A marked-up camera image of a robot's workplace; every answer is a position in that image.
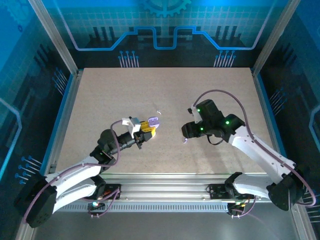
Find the glass panel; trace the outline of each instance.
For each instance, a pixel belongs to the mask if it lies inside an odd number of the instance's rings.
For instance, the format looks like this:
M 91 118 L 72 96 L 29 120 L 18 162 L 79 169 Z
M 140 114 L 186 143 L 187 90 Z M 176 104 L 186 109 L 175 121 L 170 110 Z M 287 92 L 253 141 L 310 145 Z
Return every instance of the glass panel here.
M 320 1 L 301 1 L 261 70 L 288 158 L 310 167 L 309 184 L 320 192 Z M 306 202 L 310 195 L 304 195 Z M 308 208 L 320 233 L 320 206 Z
M 252 67 L 287 0 L 45 0 L 79 68 Z
M 9 240 L 21 222 L 14 199 L 40 169 L 70 73 L 27 0 L 1 1 L 0 22 L 0 235 Z

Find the purple object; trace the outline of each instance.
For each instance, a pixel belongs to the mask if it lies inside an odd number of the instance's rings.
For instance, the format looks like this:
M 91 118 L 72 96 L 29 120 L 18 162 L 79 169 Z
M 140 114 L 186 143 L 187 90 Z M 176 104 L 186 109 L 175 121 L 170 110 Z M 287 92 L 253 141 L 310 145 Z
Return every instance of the purple object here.
M 159 118 L 157 118 L 156 116 L 149 117 L 148 124 L 149 127 L 155 127 L 157 129 L 160 125 Z

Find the gear graphic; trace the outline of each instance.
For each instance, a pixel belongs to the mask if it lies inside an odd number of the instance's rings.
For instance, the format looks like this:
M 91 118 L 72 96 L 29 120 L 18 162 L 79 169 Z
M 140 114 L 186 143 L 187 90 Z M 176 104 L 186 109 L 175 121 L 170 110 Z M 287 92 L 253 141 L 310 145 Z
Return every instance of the gear graphic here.
M 191 0 L 140 0 L 140 3 L 144 10 L 150 11 L 150 14 L 166 18 L 180 14 L 181 10 L 186 10 L 187 4 L 190 4 Z
M 28 0 L 0 0 L 0 7 L 6 7 L 11 17 L 19 25 L 23 25 L 30 16 L 30 5 Z

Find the wooden board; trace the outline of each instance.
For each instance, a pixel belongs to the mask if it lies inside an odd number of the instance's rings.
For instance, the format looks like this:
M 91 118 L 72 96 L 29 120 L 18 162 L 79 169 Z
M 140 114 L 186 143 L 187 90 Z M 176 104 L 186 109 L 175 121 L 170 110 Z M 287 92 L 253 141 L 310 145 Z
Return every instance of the wooden board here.
M 67 127 L 57 171 L 81 161 L 95 148 L 103 130 L 121 118 L 145 121 L 159 117 L 156 136 L 121 152 L 109 173 L 216 173 L 263 170 L 228 143 L 212 146 L 205 137 L 183 144 L 181 127 L 193 121 L 187 109 L 210 89 L 236 95 L 244 105 L 252 131 L 271 146 L 257 91 L 249 68 L 86 68 Z M 209 93 L 226 116 L 243 118 L 238 104 L 223 93 Z M 126 127 L 114 129 L 118 135 Z

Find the metal grate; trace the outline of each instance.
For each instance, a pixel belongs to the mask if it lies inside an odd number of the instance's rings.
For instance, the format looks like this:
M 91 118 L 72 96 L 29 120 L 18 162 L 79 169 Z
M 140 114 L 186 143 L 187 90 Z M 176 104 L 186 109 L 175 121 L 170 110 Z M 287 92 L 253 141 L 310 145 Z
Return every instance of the metal grate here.
M 73 202 L 59 212 L 87 212 L 87 202 Z M 109 204 L 94 212 L 103 212 Z M 109 210 L 113 213 L 225 213 L 228 204 L 224 202 L 115 202 Z

